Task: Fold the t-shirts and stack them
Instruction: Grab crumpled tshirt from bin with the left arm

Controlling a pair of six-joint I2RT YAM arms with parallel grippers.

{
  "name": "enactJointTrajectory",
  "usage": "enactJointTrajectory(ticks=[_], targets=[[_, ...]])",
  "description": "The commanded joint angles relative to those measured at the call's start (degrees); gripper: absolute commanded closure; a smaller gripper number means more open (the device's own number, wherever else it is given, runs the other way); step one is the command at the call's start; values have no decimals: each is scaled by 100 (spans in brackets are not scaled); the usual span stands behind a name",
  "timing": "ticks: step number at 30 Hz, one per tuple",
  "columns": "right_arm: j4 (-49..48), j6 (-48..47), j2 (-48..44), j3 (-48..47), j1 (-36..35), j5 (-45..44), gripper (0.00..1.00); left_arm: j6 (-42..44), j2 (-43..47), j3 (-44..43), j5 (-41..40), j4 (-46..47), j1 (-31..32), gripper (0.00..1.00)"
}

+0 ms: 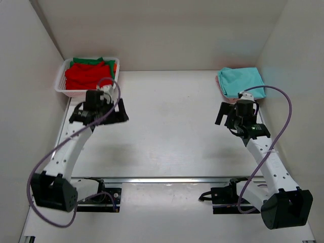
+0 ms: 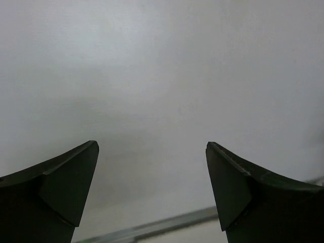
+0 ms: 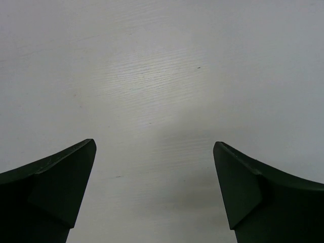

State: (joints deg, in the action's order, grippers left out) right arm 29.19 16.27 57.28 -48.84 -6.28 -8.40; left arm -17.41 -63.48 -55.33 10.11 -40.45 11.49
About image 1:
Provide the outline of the red t shirt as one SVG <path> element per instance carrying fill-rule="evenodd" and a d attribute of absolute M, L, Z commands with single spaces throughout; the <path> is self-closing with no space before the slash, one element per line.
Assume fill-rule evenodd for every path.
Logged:
<path fill-rule="evenodd" d="M 104 62 L 97 65 L 74 63 L 65 71 L 65 77 L 67 90 L 95 90 L 103 78 L 100 87 L 113 85 L 110 68 Z"/>

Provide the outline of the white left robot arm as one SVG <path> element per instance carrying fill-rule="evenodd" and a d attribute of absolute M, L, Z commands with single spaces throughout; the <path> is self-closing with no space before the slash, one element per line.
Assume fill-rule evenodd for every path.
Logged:
<path fill-rule="evenodd" d="M 76 161 L 95 127 L 127 122 L 122 98 L 113 102 L 103 91 L 89 90 L 86 99 L 73 110 L 65 140 L 41 173 L 33 173 L 30 186 L 37 206 L 71 212 L 77 203 L 104 190 L 102 179 L 71 181 Z"/>

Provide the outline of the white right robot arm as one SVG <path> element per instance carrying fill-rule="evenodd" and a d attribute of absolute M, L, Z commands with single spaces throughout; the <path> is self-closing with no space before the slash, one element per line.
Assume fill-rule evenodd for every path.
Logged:
<path fill-rule="evenodd" d="M 265 179 L 267 190 L 248 182 L 247 178 L 231 179 L 227 189 L 232 199 L 246 200 L 260 213 L 268 229 L 304 226 L 307 223 L 313 196 L 303 190 L 289 175 L 277 152 L 271 148 L 270 132 L 257 122 L 259 105 L 240 99 L 234 104 L 222 102 L 215 121 L 241 138 L 255 159 Z"/>

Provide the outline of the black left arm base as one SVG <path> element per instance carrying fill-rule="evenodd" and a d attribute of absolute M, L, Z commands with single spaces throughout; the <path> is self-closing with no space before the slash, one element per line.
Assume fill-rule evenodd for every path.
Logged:
<path fill-rule="evenodd" d="M 72 180 L 77 190 L 77 211 L 95 213 L 118 213 L 122 198 L 122 186 L 109 184 L 100 178 Z"/>

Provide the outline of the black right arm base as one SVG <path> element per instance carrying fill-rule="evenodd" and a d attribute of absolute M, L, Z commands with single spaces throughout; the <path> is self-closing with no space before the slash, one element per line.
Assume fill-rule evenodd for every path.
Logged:
<path fill-rule="evenodd" d="M 236 193 L 236 184 L 245 182 L 246 177 L 230 179 L 229 184 L 224 187 L 212 187 L 210 191 L 200 195 L 198 200 L 211 201 L 213 205 L 213 214 L 240 214 L 237 209 L 238 195 Z"/>

